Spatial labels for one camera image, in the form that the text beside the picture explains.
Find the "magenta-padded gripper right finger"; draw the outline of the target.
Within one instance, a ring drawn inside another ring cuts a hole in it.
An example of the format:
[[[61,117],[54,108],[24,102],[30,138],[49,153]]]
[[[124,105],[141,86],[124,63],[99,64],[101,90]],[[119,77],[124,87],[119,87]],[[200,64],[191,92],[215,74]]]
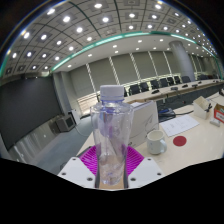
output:
[[[152,183],[164,174],[152,157],[144,157],[132,147],[127,148],[124,187],[134,189]]]

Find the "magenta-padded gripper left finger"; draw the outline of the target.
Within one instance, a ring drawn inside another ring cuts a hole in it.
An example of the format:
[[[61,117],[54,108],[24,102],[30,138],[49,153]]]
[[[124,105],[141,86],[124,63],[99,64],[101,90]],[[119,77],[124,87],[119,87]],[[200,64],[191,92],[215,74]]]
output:
[[[86,148],[76,157],[71,157],[58,176],[84,188],[98,188],[98,162],[96,148]]]

